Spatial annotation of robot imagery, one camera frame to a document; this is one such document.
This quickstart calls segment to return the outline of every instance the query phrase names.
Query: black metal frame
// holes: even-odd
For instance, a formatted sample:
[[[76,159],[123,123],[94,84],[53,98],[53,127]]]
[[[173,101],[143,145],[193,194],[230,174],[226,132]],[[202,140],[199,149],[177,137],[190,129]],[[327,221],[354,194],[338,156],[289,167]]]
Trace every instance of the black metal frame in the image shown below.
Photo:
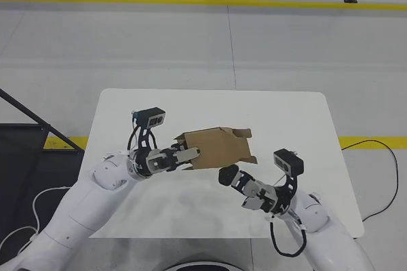
[[[73,149],[67,149],[67,150],[54,150],[54,151],[67,151],[67,152],[77,152],[81,156],[84,154],[84,149],[80,148],[76,143],[72,142],[67,138],[65,135],[60,133],[57,129],[52,127],[49,123],[44,121],[41,117],[36,115],[34,112],[32,112],[30,109],[25,107],[23,104],[21,104],[19,101],[11,97],[9,94],[7,94],[5,91],[3,91],[0,88],[0,98],[4,99],[6,102],[17,108],[19,111],[24,113],[26,116],[30,117],[32,120],[34,120],[37,124],[35,123],[6,123],[6,124],[0,124],[0,129],[1,128],[7,128],[9,127],[10,129],[40,129],[42,132],[41,136],[41,141],[39,142],[39,145],[34,149],[35,151],[35,156],[33,157],[32,161],[29,163],[30,165],[27,168],[27,173],[22,176],[22,183],[21,189],[18,194],[18,198],[16,199],[17,203],[22,203],[24,199],[26,198],[28,191],[29,191],[29,186],[27,185],[31,178],[33,177],[33,174],[36,171],[36,168],[39,163],[39,159],[41,158],[41,155],[45,151],[43,147],[45,146],[45,142],[47,141],[47,137],[50,132],[52,132],[55,136],[59,137],[61,140],[69,144]],[[9,221],[9,225],[7,226],[7,231],[11,232],[15,227],[16,227],[16,220],[18,217],[18,214],[22,211],[22,206],[17,204],[15,209],[12,211],[12,219]],[[5,254],[1,254],[0,257],[0,263],[3,262],[3,257]]]
[[[76,143],[72,142],[67,138],[63,133],[60,133],[56,128],[52,127],[49,123],[41,119],[38,115],[33,113],[30,109],[22,105],[19,101],[15,100],[12,96],[7,94],[4,90],[0,88],[0,98],[5,100],[6,102],[10,103],[12,106],[17,108],[19,111],[23,112],[26,116],[31,118],[32,120],[36,121],[40,126],[42,126],[45,140],[47,140],[47,136],[49,132],[52,132],[55,136],[69,144],[69,146],[73,147],[77,152],[84,152],[84,149],[78,147]]]

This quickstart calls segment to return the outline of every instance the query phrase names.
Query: black panel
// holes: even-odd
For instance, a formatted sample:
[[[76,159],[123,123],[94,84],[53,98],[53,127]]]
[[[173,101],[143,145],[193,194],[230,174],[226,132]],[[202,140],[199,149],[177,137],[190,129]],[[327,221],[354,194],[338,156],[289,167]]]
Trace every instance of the black panel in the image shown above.
[[[36,172],[30,180],[30,189],[21,204],[21,212],[16,217],[14,228],[33,226],[36,220],[33,215],[32,202],[38,193],[48,188],[72,186],[78,178],[83,154],[75,150],[44,150]],[[60,200],[67,190],[53,190],[38,197],[36,210],[43,230],[51,220]],[[6,262],[16,256],[18,250],[33,235],[33,231],[24,230],[15,234],[3,246],[0,262]]]
[[[12,229],[21,190],[44,141],[40,125],[0,125],[0,242]]]

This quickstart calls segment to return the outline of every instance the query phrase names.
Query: camera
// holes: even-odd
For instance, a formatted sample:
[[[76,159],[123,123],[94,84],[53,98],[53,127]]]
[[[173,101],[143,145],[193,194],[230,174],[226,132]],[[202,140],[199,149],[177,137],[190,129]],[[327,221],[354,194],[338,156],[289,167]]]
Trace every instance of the camera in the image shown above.
[[[273,159],[274,163],[291,178],[297,177],[305,171],[303,160],[285,148],[275,151]]]
[[[137,126],[143,129],[150,129],[155,126],[161,125],[164,122],[166,112],[158,107],[141,110],[133,114],[136,119]]]

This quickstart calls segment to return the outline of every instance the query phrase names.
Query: yellow floor line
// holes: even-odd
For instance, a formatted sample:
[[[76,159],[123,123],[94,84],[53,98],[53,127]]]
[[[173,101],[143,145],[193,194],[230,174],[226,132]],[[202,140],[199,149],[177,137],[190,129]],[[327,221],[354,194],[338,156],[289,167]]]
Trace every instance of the yellow floor line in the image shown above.
[[[27,2],[27,0],[10,0]],[[329,2],[301,2],[277,0],[32,0],[30,2],[52,3],[148,3],[173,5],[238,5],[248,7],[293,7],[315,9],[375,9],[407,11],[407,4],[397,3],[329,3]]]
[[[87,136],[74,136],[69,139],[76,143],[79,147],[86,149],[88,144]],[[375,136],[375,137],[365,137],[365,136],[340,136],[339,144],[341,148],[344,148],[348,145],[360,142],[362,140],[373,139],[380,140],[392,149],[407,149],[407,136],[394,137],[394,136]],[[384,149],[385,147],[381,144],[374,142],[366,142],[357,146],[352,147],[351,149]],[[45,143],[44,149],[55,149],[55,150],[66,150],[72,149],[67,143],[63,142],[60,138],[49,137]]]

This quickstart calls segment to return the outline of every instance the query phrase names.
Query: black cable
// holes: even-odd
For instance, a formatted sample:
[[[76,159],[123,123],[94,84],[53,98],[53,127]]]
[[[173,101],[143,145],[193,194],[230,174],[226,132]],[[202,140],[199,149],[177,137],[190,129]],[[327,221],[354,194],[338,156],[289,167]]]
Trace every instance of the black cable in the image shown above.
[[[302,222],[300,219],[298,219],[297,222],[299,225],[302,225]],[[301,236],[303,237],[303,244],[301,245],[300,249],[298,249],[298,251],[293,254],[284,253],[284,252],[280,251],[279,248],[277,247],[276,238],[274,237],[274,231],[273,231],[273,222],[270,222],[270,235],[271,235],[271,241],[273,242],[273,246],[274,246],[275,250],[282,256],[290,257],[290,258],[297,257],[303,252],[303,250],[305,250],[307,240],[306,240],[306,230],[304,230],[304,229],[301,230]]]
[[[137,132],[138,128],[139,128],[139,126],[136,126],[134,128],[133,132],[131,133],[131,136],[130,136],[130,138],[128,140],[127,150],[131,149],[131,141],[133,140],[133,137],[136,135],[136,132]]]
[[[393,160],[395,161],[396,189],[395,189],[395,194],[393,195],[393,197],[392,197],[390,203],[389,203],[383,210],[378,211],[378,212],[376,212],[376,213],[373,213],[372,215],[368,215],[367,217],[365,217],[364,219],[362,219],[363,222],[365,222],[365,221],[366,221],[368,218],[370,218],[370,217],[373,217],[373,216],[375,216],[375,215],[379,215],[380,213],[386,211],[386,210],[392,205],[393,201],[395,200],[396,195],[398,194],[398,189],[399,189],[399,187],[400,187],[400,174],[399,174],[399,172],[398,172],[398,161],[397,161],[397,159],[396,159],[395,153],[393,153],[392,149],[391,149],[388,145],[386,145],[386,144],[384,144],[383,142],[378,141],[378,140],[364,140],[364,141],[361,141],[361,142],[358,142],[358,143],[354,143],[354,144],[352,144],[352,145],[350,145],[350,146],[344,147],[344,148],[342,148],[341,150],[346,150],[346,149],[348,149],[348,148],[351,148],[351,147],[353,147],[353,146],[356,146],[356,145],[359,145],[359,144],[362,144],[362,143],[365,143],[365,142],[376,142],[376,143],[382,144],[384,147],[386,147],[388,150],[390,150],[390,152],[391,152],[391,154],[392,154],[392,156],[393,156]]]
[[[157,147],[157,142],[155,141],[155,135],[152,133],[152,131],[149,131],[149,135],[152,137],[152,143],[154,144],[154,148],[158,148]]]

